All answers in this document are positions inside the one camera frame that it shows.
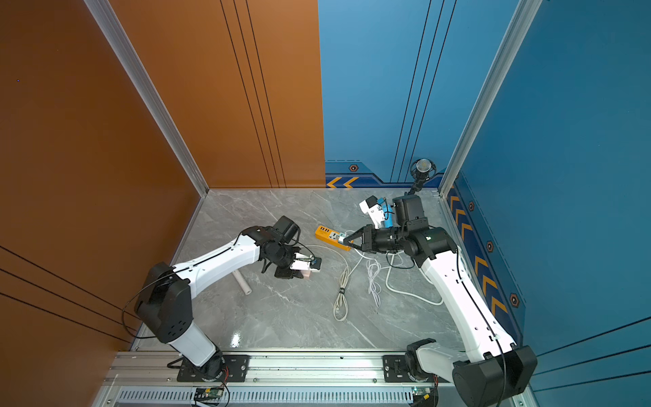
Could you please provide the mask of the orange power strip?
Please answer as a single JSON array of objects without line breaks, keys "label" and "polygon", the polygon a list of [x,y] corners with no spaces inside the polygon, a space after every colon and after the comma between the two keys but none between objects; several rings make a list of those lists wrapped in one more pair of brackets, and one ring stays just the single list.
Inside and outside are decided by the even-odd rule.
[{"label": "orange power strip", "polygon": [[342,249],[346,252],[349,252],[351,250],[351,247],[343,243],[344,235],[328,227],[318,226],[315,231],[315,237],[325,244],[329,244],[337,249]]}]

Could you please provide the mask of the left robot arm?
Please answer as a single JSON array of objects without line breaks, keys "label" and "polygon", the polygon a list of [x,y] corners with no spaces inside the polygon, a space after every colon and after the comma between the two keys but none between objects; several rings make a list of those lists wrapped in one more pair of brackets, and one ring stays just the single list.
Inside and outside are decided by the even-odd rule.
[{"label": "left robot arm", "polygon": [[194,322],[193,300],[225,276],[261,261],[262,271],[274,266],[274,277],[303,279],[318,271],[321,259],[302,254],[300,228],[281,217],[275,225],[248,227],[234,240],[208,254],[170,266],[153,266],[140,292],[134,312],[154,337],[181,355],[200,379],[225,379],[223,352]]}]

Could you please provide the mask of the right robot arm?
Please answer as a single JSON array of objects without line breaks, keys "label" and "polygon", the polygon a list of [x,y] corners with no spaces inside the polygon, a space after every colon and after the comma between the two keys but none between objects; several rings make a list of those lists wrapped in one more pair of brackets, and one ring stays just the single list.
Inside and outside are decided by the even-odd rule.
[{"label": "right robot arm", "polygon": [[410,257],[433,284],[458,328],[464,349],[445,348],[434,339],[410,344],[409,375],[419,382],[451,382],[468,406],[499,405],[524,393],[537,357],[503,328],[477,290],[461,260],[461,248],[425,215],[420,197],[407,194],[387,205],[375,196],[362,201],[371,224],[341,238],[345,246],[373,254]]}]

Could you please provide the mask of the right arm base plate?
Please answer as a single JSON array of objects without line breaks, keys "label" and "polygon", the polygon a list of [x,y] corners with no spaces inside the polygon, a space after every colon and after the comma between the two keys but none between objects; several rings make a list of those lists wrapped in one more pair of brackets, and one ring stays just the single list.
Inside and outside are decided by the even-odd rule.
[{"label": "right arm base plate", "polygon": [[411,375],[403,354],[385,354],[381,358],[382,374],[385,383],[449,383],[440,377],[429,374],[426,379]]}]

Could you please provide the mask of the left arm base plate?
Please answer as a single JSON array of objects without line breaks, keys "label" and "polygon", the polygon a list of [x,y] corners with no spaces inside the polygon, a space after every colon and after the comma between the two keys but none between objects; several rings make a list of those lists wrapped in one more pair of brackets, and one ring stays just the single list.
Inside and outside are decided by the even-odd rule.
[{"label": "left arm base plate", "polygon": [[176,378],[179,383],[244,383],[249,371],[250,356],[225,354],[212,357],[204,366],[196,367],[183,358]]}]

